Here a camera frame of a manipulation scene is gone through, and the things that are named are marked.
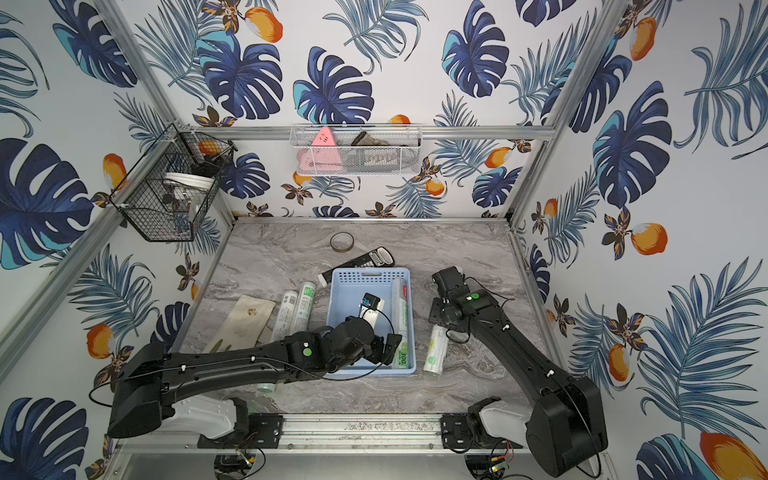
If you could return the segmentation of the light blue perforated plastic basket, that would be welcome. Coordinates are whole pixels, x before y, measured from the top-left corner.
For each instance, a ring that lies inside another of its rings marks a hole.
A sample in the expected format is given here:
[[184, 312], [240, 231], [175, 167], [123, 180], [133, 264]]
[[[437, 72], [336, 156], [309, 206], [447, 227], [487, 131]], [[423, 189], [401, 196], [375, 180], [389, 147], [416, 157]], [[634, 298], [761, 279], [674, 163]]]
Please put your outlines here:
[[401, 337], [393, 362], [377, 368], [361, 359], [341, 369], [335, 378], [368, 373], [380, 377], [405, 377], [415, 373], [415, 334], [411, 273], [406, 268], [338, 268], [331, 276], [326, 325], [336, 327], [346, 318], [366, 320], [382, 338]]

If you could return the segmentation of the green label plastic wrap roll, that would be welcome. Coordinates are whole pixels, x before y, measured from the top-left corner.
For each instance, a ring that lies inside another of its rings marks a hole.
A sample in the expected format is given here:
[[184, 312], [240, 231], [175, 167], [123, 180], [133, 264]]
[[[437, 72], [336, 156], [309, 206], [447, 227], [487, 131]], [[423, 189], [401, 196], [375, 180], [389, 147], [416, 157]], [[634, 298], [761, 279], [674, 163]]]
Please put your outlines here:
[[440, 325], [434, 325], [423, 367], [425, 373], [434, 376], [442, 374], [448, 342], [447, 329]]

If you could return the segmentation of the red label plastic wrap roll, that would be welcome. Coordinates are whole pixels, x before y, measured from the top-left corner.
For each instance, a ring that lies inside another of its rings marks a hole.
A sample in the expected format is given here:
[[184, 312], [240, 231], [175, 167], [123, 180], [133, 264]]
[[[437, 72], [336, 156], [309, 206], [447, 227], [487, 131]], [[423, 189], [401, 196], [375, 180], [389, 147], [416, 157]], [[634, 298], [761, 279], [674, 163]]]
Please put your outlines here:
[[401, 336], [400, 344], [395, 352], [392, 367], [394, 369], [407, 369], [409, 367], [409, 314], [407, 286], [405, 279], [396, 277], [392, 283], [392, 317], [396, 333]]

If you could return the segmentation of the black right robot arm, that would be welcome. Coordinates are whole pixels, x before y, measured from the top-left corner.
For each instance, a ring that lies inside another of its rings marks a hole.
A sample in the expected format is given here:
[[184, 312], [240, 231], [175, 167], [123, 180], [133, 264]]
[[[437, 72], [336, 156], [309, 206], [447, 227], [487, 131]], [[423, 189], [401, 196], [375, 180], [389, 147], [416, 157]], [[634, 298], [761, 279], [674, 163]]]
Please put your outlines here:
[[552, 477], [600, 459], [608, 435], [598, 387], [560, 368], [518, 330], [493, 294], [471, 289], [455, 267], [432, 275], [429, 322], [483, 343], [525, 393], [532, 411], [525, 444]]

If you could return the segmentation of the barcode label plastic wrap roll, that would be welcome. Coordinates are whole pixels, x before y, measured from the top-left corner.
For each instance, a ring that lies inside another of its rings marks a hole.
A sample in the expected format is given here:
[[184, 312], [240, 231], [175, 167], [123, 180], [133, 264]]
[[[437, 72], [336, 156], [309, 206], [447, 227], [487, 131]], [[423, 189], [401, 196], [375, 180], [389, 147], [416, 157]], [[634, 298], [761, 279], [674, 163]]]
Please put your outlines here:
[[296, 291], [286, 291], [284, 293], [272, 329], [271, 343], [283, 340], [291, 334], [297, 301], [298, 293]]

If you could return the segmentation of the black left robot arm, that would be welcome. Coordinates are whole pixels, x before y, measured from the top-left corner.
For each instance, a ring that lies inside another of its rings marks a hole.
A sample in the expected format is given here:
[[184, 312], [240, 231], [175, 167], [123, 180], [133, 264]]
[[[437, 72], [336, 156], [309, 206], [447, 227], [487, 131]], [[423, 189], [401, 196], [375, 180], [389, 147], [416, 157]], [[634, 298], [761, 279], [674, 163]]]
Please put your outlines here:
[[348, 317], [337, 327], [300, 331], [258, 347], [218, 353], [170, 353], [145, 345], [118, 374], [107, 434], [134, 438], [159, 429], [172, 406], [208, 392], [248, 384], [329, 380], [360, 359], [393, 362], [402, 336], [382, 337], [368, 321]]

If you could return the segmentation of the green cap plastic wrap roll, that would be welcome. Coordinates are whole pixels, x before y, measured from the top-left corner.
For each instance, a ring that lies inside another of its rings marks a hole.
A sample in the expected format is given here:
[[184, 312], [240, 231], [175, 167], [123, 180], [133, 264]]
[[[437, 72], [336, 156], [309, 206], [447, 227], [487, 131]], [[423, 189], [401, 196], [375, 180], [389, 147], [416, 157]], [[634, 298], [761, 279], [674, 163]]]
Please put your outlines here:
[[299, 291], [290, 334], [305, 331], [308, 327], [315, 297], [316, 285], [305, 282]]

